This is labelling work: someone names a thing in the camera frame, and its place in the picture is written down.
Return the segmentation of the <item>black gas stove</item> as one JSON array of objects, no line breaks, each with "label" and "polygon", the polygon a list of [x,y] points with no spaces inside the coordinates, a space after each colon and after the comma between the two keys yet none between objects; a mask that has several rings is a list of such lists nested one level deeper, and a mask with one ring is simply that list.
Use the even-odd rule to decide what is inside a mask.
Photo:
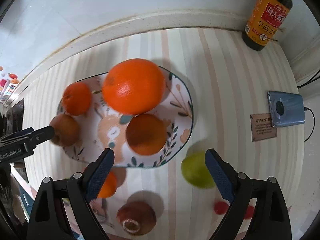
[{"label": "black gas stove", "polygon": [[[6,112],[7,124],[5,127],[5,135],[12,134],[21,131],[23,128],[23,116],[24,116],[24,100],[20,100],[14,106],[9,108]],[[24,160],[18,160],[14,162],[14,168],[17,170],[19,175],[27,182],[28,175],[25,168]]]}]

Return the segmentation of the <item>dark soy sauce bottle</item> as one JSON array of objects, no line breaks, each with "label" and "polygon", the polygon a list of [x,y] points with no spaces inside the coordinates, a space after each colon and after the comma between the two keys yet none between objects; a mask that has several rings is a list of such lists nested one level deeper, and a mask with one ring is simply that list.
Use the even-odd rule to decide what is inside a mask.
[{"label": "dark soy sauce bottle", "polygon": [[292,7],[292,0],[256,0],[251,16],[242,32],[245,44],[253,50],[263,50]]}]

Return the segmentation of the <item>cherry tomato right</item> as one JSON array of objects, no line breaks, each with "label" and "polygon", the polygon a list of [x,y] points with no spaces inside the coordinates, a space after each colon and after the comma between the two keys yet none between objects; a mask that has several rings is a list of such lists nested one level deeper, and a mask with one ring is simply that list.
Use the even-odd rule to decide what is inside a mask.
[{"label": "cherry tomato right", "polygon": [[253,217],[254,210],[255,210],[255,207],[252,205],[249,205],[245,213],[244,219],[245,220],[251,219]]}]

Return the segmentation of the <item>floral oval ceramic plate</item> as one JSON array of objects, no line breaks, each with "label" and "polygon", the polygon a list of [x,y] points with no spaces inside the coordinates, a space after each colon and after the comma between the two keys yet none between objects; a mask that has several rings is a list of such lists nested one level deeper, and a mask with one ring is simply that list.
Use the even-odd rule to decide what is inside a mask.
[{"label": "floral oval ceramic plate", "polygon": [[165,93],[161,103],[149,111],[163,121],[167,139],[161,150],[153,155],[140,155],[127,144],[126,128],[132,117],[109,107],[101,88],[106,73],[82,79],[91,89],[92,104],[87,113],[75,116],[81,128],[79,140],[63,147],[64,153],[76,161],[91,163],[105,148],[114,151],[116,167],[159,167],[170,161],[188,142],[193,130],[194,113],[191,94],[186,84],[171,71],[161,68],[165,77]]}]

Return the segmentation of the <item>brown label card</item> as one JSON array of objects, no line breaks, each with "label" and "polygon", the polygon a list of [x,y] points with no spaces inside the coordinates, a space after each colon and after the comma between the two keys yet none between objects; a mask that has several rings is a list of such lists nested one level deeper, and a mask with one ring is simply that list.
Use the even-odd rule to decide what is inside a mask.
[{"label": "brown label card", "polygon": [[277,137],[277,129],[272,126],[270,113],[251,114],[252,141],[261,141]]}]

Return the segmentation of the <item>small orange mandarin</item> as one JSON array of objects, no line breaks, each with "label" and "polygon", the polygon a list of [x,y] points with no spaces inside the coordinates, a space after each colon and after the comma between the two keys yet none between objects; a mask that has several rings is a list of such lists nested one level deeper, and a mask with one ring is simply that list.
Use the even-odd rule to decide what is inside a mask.
[{"label": "small orange mandarin", "polygon": [[62,96],[62,105],[67,113],[79,116],[85,114],[92,103],[92,92],[83,82],[70,84]]}]

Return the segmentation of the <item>large orange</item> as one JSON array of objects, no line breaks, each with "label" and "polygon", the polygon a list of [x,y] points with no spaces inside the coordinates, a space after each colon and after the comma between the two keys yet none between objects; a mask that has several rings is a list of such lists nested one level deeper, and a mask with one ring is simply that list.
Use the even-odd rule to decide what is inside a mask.
[{"label": "large orange", "polygon": [[127,115],[146,113],[160,104],[165,92],[165,77],[155,63],[129,59],[115,65],[102,86],[105,102]]}]

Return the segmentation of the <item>red brown apple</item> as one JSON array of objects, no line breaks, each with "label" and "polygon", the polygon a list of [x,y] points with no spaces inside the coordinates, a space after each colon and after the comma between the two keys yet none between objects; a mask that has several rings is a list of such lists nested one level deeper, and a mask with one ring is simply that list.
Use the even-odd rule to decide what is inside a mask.
[{"label": "red brown apple", "polygon": [[51,142],[57,146],[72,146],[80,137],[80,125],[70,115],[59,114],[51,120],[49,125],[54,129]]}]

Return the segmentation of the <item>cherry tomato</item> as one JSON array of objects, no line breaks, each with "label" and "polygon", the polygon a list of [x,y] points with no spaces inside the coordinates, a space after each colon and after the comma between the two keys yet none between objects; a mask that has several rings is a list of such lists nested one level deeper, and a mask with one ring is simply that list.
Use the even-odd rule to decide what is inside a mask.
[{"label": "cherry tomato", "polygon": [[255,210],[255,207],[252,205],[249,205],[245,213],[244,219],[245,220],[251,219],[253,217],[254,210]]},{"label": "cherry tomato", "polygon": [[217,215],[224,215],[229,208],[229,205],[224,201],[218,201],[214,203],[214,212]]}]

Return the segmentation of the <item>medium orange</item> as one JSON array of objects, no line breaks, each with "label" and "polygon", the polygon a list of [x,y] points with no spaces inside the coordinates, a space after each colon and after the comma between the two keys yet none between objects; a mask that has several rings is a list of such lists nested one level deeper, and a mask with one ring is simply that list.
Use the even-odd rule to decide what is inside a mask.
[{"label": "medium orange", "polygon": [[100,192],[98,193],[98,198],[108,198],[112,197],[117,190],[117,178],[113,171],[110,171],[104,181]]}]

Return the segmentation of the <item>cherry tomato left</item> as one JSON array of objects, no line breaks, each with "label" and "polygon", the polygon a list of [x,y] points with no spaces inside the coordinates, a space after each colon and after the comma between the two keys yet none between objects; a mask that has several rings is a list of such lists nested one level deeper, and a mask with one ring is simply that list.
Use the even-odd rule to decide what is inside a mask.
[{"label": "cherry tomato left", "polygon": [[217,215],[224,215],[229,208],[229,205],[224,201],[218,201],[214,203],[214,212]]}]

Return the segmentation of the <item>striped table mat with cat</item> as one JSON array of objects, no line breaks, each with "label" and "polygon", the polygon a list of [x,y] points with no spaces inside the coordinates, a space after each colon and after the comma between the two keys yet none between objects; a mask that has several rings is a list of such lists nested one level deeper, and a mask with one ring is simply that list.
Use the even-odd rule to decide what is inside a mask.
[{"label": "striped table mat with cat", "polygon": [[120,38],[68,58],[40,75],[24,96],[23,127],[47,126],[56,115],[64,89],[74,81],[104,73],[117,63],[145,58],[167,68],[187,85],[195,116],[187,144],[167,165],[131,168],[116,194],[107,200],[113,227],[129,198],[142,198],[158,213],[145,239],[208,239],[221,217],[213,210],[216,189],[191,186],[181,174],[186,155],[214,148],[224,161],[249,177],[275,177],[288,206],[294,202],[302,173],[304,127],[278,129],[275,138],[253,142],[250,117],[268,113],[267,92],[297,92],[295,78],[279,44],[257,52],[241,34],[219,29],[170,29]]}]

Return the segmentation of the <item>blue smartphone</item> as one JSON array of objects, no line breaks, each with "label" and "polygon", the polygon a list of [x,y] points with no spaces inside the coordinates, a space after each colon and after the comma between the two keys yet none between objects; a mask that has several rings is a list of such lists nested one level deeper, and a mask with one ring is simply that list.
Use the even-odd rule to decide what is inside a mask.
[{"label": "blue smartphone", "polygon": [[305,123],[303,98],[299,94],[268,91],[268,105],[273,127],[287,127]]}]

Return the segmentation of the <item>green apple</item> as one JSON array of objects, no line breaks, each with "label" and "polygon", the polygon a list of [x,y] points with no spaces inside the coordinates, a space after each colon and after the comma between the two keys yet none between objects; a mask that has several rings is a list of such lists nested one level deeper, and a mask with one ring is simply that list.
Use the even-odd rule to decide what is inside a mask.
[{"label": "green apple", "polygon": [[200,189],[211,189],[215,182],[205,164],[205,152],[195,152],[185,157],[181,163],[183,178]]}]

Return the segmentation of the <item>dark orange fruit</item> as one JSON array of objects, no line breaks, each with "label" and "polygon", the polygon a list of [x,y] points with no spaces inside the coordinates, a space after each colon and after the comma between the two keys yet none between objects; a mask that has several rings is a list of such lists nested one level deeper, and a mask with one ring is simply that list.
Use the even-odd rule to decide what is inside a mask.
[{"label": "dark orange fruit", "polygon": [[167,141],[167,128],[162,120],[152,114],[135,116],[126,128],[129,147],[143,156],[158,153]]}]

